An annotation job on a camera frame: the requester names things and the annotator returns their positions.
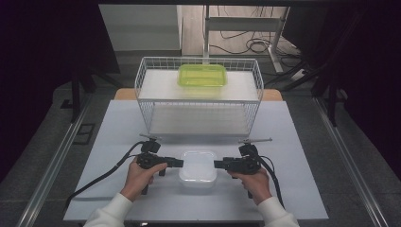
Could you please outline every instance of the green container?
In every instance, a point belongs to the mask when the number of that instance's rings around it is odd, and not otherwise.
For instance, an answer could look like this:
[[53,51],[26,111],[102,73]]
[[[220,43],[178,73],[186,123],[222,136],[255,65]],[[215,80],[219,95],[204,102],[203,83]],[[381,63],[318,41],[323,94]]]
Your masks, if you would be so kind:
[[183,64],[179,69],[182,87],[222,87],[226,83],[226,69],[220,64]]

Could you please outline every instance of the wire basket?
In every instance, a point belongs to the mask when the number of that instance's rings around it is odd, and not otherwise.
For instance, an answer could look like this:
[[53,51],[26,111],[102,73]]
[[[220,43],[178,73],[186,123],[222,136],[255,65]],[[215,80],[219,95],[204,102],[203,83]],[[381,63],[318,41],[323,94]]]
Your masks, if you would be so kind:
[[[220,64],[227,84],[184,88],[183,64]],[[143,58],[135,79],[136,97],[151,135],[247,137],[260,101],[263,80],[254,59]]]

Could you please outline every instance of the metal rail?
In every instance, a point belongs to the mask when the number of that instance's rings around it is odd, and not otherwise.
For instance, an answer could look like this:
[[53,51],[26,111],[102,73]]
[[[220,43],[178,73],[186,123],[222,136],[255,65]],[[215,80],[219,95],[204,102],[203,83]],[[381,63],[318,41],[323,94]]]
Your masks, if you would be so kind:
[[372,222],[377,227],[389,226],[387,220],[384,218],[383,212],[375,199],[374,194],[369,188],[368,184],[366,184],[363,179],[362,174],[357,168],[357,164],[355,163],[348,147],[345,145],[345,142],[342,140],[339,130],[336,127],[333,127],[328,119],[326,113],[327,110],[324,106],[323,100],[321,98],[313,98],[316,106],[319,109],[324,125],[327,127],[327,130],[333,139],[334,144],[339,152],[339,155],[344,162],[345,168],[347,169],[352,182],[357,189],[358,194],[362,198],[362,201],[368,211],[369,216],[372,219]]
[[18,221],[16,226],[27,227],[32,226],[36,220],[36,217],[39,215],[39,212],[42,209],[44,201],[53,185],[53,182],[56,180],[56,177],[60,171],[62,163],[65,159],[65,156],[68,153],[68,150],[73,143],[74,137],[77,134],[79,126],[83,120],[83,117],[86,115],[86,111],[88,110],[88,106],[91,102],[92,95],[87,94],[82,102],[82,111],[75,123],[71,123],[67,133],[61,141],[59,148],[56,153],[53,155],[47,169],[39,181],[35,192],[29,200],[29,203],[26,206],[24,213],[21,215],[20,220]]

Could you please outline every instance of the white sleeve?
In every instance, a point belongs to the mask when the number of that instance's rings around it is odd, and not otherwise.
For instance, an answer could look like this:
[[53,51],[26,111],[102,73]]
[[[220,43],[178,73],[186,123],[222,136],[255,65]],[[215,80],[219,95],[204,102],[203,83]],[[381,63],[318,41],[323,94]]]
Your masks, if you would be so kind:
[[265,227],[299,226],[297,219],[283,208],[276,197],[260,202],[257,210],[265,221]]
[[85,227],[124,227],[125,216],[132,208],[132,202],[120,193],[105,207],[96,209],[88,218]]

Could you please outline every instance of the person's left hand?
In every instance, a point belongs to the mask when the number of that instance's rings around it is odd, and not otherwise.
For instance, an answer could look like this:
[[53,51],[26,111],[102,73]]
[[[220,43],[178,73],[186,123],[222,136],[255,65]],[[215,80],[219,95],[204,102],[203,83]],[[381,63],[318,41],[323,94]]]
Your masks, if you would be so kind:
[[156,165],[150,169],[143,169],[136,163],[136,158],[130,163],[130,168],[127,174],[127,180],[121,195],[135,201],[141,195],[142,190],[148,185],[153,183],[153,174],[167,168],[167,163]]

